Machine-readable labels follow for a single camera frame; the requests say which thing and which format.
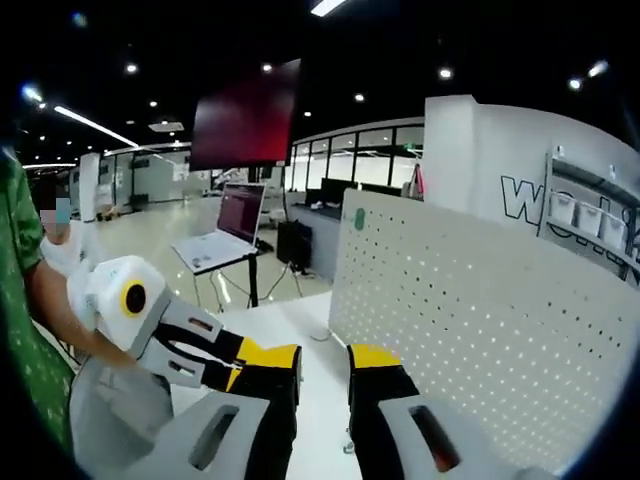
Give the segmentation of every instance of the pegboard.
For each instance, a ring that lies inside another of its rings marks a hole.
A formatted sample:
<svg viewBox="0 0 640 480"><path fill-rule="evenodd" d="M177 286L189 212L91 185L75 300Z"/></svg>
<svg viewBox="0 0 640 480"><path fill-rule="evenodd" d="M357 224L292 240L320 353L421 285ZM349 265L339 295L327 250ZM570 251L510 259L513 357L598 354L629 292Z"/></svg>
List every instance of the pegboard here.
<svg viewBox="0 0 640 480"><path fill-rule="evenodd" d="M391 348L427 397L472 417L516 465L559 472L589 446L629 375L639 300L544 240L422 202L345 194L330 328L345 343Z"/></svg>

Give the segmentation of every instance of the green shirt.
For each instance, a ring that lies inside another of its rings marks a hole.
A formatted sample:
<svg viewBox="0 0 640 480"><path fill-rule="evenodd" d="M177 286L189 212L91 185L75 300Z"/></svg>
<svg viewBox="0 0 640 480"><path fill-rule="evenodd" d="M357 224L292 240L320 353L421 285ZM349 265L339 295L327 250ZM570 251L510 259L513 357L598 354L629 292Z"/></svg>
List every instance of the green shirt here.
<svg viewBox="0 0 640 480"><path fill-rule="evenodd" d="M0 156L9 168L0 175L0 303L4 306L9 349L52 435L71 452L68 399L73 371L31 321L23 275L42 260L43 231L24 170Z"/></svg>

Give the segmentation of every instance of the storage box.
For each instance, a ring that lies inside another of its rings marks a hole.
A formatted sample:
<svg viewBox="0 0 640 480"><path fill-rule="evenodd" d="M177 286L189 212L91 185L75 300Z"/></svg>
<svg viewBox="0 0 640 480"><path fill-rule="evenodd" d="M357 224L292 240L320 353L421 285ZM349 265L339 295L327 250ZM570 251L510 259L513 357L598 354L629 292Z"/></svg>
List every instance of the storage box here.
<svg viewBox="0 0 640 480"><path fill-rule="evenodd" d="M600 238L616 250L623 250L627 238L627 226L614 215L602 212L602 225L600 226Z"/></svg>
<svg viewBox="0 0 640 480"><path fill-rule="evenodd" d="M551 192L549 197L549 215L555 220L573 224L573 217L576 209L576 201L564 193Z"/></svg>
<svg viewBox="0 0 640 480"><path fill-rule="evenodd" d="M600 233L603 211L587 202L578 202L578 228L594 237Z"/></svg>

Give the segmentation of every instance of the black ceiling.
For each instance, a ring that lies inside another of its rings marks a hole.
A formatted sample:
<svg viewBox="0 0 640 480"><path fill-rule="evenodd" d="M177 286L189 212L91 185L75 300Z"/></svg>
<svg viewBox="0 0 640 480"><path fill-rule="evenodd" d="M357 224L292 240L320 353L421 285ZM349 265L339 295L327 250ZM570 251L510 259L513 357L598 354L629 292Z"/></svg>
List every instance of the black ceiling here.
<svg viewBox="0 0 640 480"><path fill-rule="evenodd" d="M51 3L16 13L15 25L4 28L18 33L3 33L16 76L36 84L48 105L22 102L17 149L26 164L70 162L89 145L126 147L52 105L141 145L189 141L200 95L255 73L262 62L293 58L303 59L294 138L421 116L427 96L471 93L482 103L567 115L636 146L629 125L640 114L640 78L627 12L589 12L577 2L347 0L317 18L309 12L318 0ZM77 12L86 26L73 21ZM610 70L570 91L568 80L600 59ZM130 62L138 73L125 73ZM442 65L454 69L453 80L439 81ZM364 103L353 101L357 92ZM185 132L149 129L165 119L181 121Z"/></svg>

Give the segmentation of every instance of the laptop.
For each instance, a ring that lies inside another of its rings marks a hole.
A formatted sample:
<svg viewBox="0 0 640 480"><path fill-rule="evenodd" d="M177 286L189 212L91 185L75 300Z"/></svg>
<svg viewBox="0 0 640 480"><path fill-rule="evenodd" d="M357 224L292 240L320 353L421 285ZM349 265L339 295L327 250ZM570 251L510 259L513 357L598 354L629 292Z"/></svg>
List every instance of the laptop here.
<svg viewBox="0 0 640 480"><path fill-rule="evenodd" d="M258 252L256 240L265 192L261 183L224 186L215 231L173 245L193 273L213 270Z"/></svg>

